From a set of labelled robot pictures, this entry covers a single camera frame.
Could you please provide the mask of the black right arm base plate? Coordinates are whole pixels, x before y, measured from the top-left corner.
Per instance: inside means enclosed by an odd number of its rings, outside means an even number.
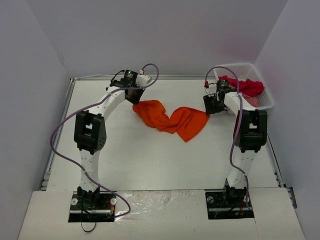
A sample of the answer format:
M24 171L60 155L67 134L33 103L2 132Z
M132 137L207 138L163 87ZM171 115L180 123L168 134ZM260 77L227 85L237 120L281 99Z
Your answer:
M254 211L246 194L236 197L226 197L222 189L205 191L207 217L209 220L239 220L253 219Z

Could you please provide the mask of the orange t shirt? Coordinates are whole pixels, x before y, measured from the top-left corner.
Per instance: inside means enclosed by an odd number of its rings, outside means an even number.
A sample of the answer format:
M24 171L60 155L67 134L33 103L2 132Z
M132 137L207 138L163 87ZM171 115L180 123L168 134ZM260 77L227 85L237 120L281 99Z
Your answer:
M145 125L160 132L176 133L184 142L195 138L206 126L209 115L204 111L182 106L167 115L166 108L158 100L145 100L132 106L132 110Z

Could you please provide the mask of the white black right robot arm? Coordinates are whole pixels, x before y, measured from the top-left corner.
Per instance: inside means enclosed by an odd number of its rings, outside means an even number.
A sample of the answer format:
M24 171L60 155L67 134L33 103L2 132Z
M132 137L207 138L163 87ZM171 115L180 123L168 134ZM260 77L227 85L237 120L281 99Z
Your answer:
M253 160L267 142L268 114L252 106L241 93L214 93L203 97L205 113L213 115L225 108L236 115L229 154L231 172L223 187L222 202L234 206L247 196L248 176Z

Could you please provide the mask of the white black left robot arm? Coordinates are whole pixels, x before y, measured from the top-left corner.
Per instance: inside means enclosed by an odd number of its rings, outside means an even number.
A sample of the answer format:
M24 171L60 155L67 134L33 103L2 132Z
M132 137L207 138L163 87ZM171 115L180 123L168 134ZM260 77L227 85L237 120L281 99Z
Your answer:
M97 106L76 114L74 141L81 158L81 177L77 195L89 209L101 203L99 182L99 156L107 141L106 120L115 108L124 101L134 105L140 102L144 87L152 78L144 74L125 70L120 80L112 80Z

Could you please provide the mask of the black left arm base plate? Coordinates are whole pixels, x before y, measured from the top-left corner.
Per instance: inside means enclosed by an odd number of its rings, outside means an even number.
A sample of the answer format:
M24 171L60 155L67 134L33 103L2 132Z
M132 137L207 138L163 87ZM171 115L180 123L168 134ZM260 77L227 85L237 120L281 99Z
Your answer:
M115 221L117 197L101 192L95 204L82 200L76 192L72 194L69 208L69 223L111 223Z

